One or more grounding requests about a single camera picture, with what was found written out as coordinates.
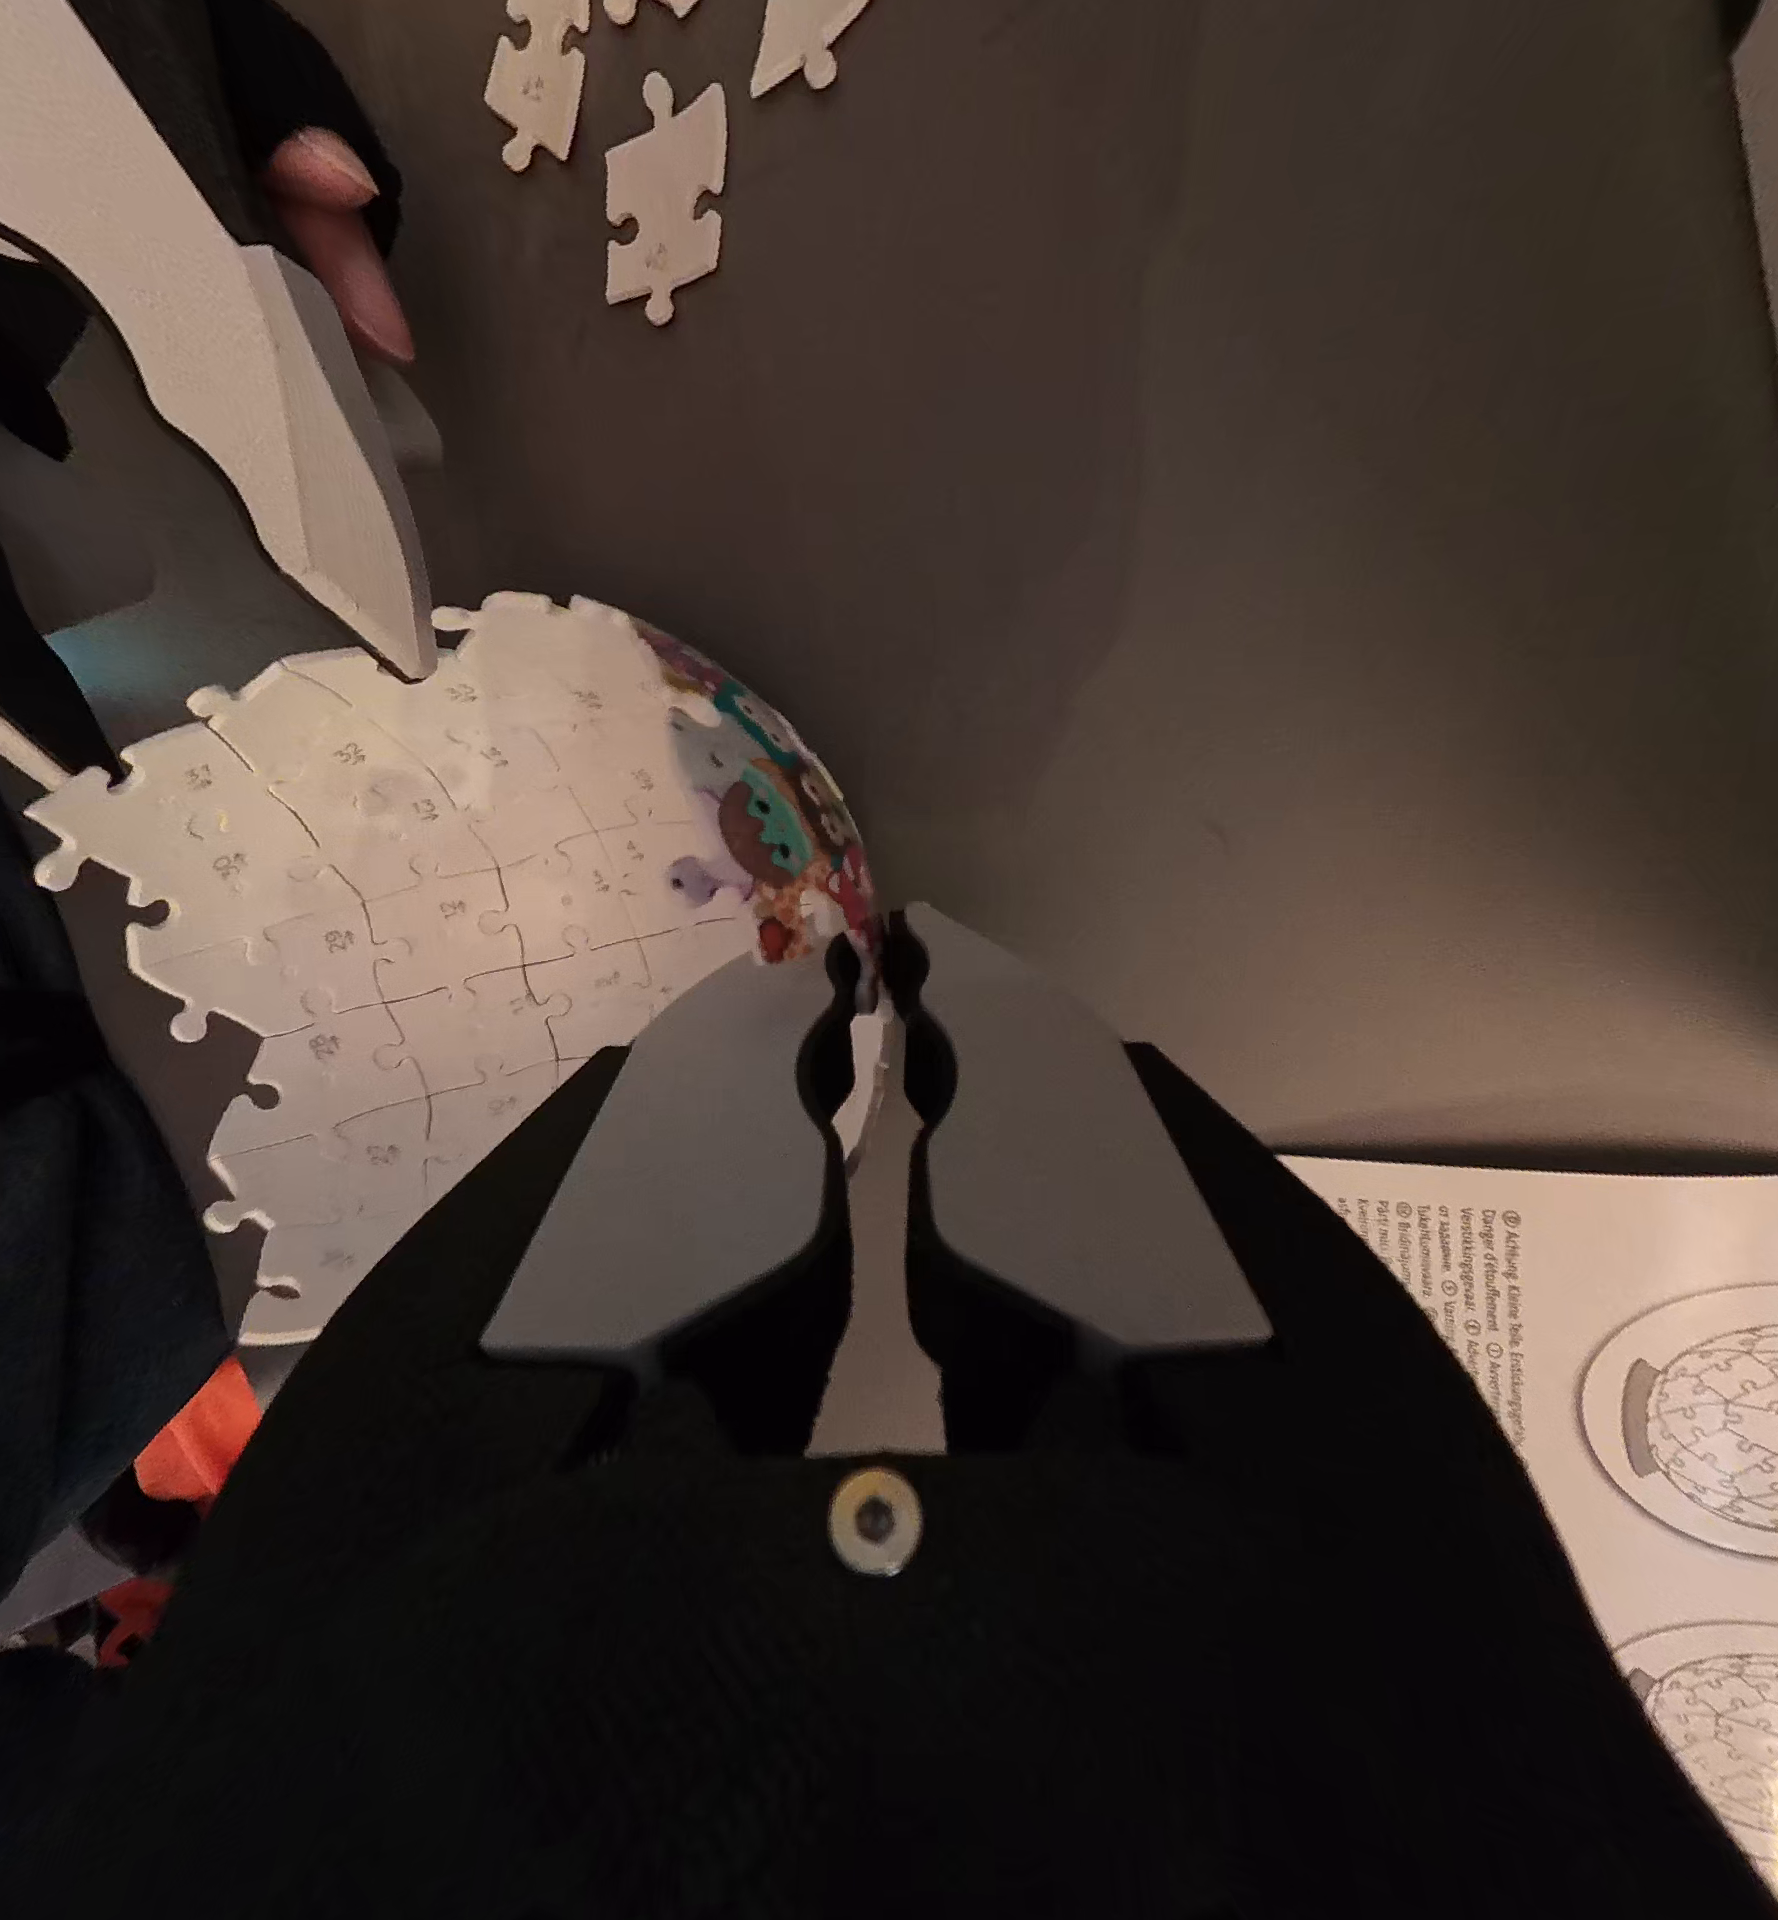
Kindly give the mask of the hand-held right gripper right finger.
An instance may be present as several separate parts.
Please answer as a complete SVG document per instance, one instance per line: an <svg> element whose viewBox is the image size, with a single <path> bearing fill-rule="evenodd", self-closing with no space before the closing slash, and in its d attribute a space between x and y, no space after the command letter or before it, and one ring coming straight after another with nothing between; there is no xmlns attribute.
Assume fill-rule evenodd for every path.
<svg viewBox="0 0 1778 1920"><path fill-rule="evenodd" d="M1014 1451L1074 1380L1268 1347L1274 1324L1129 1045L932 904L887 936L903 1027L903 1281L949 1451Z"/></svg>

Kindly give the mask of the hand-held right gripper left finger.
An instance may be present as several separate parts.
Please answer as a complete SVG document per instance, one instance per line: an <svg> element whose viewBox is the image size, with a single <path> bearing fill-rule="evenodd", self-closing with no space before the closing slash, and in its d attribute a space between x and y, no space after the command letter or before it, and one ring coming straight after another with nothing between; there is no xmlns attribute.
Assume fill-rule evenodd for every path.
<svg viewBox="0 0 1778 1920"><path fill-rule="evenodd" d="M738 956L626 1047L480 1347L693 1385L741 1451L805 1451L855 1305L845 1158L862 963Z"/></svg>

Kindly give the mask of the partly built puzzle ball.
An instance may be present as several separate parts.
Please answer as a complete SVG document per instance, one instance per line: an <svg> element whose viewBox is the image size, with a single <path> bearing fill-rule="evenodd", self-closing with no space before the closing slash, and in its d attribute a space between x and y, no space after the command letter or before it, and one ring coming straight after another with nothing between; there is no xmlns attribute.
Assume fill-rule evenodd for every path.
<svg viewBox="0 0 1778 1920"><path fill-rule="evenodd" d="M493 592L441 608L424 680L362 650L242 690L25 806L35 878L133 905L131 969L197 1043L260 1035L207 1135L217 1235L262 1229L237 1339L315 1339L377 1258L545 1095L728 960L881 908L838 780L753 683L652 624Z"/></svg>

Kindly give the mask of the pile of white puzzle pieces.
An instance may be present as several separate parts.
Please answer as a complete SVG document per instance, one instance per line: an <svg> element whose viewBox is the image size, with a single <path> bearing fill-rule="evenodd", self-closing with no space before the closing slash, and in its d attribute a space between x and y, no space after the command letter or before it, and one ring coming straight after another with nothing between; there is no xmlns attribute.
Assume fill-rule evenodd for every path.
<svg viewBox="0 0 1778 1920"><path fill-rule="evenodd" d="M865 3L764 3L747 72L750 101L784 83L828 90L841 38ZM566 163L578 140L588 77L591 18L636 22L637 3L504 3L486 75L486 110L502 127L499 161L523 176L540 155ZM663 325L676 298L715 273L722 257L722 192L728 187L731 106L722 81L686 104L666 72L641 83L644 129L613 145L607 174L607 303L637 305Z"/></svg>

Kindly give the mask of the person's left hand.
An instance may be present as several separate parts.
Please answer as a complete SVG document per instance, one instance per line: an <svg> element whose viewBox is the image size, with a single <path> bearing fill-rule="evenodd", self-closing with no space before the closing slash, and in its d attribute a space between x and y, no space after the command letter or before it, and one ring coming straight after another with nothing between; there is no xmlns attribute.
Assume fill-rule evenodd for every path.
<svg viewBox="0 0 1778 1920"><path fill-rule="evenodd" d="M331 129L297 129L262 166L276 225L328 292L353 345L403 370L415 344L367 214L380 187Z"/></svg>

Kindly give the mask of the white instruction leaflet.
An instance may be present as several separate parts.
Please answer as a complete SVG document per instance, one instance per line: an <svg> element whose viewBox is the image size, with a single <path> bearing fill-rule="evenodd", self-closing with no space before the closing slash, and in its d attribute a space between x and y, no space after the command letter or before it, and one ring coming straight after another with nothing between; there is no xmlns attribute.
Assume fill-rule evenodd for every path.
<svg viewBox="0 0 1778 1920"><path fill-rule="evenodd" d="M1457 1353L1649 1725L1778 1899L1778 1174L1285 1167Z"/></svg>

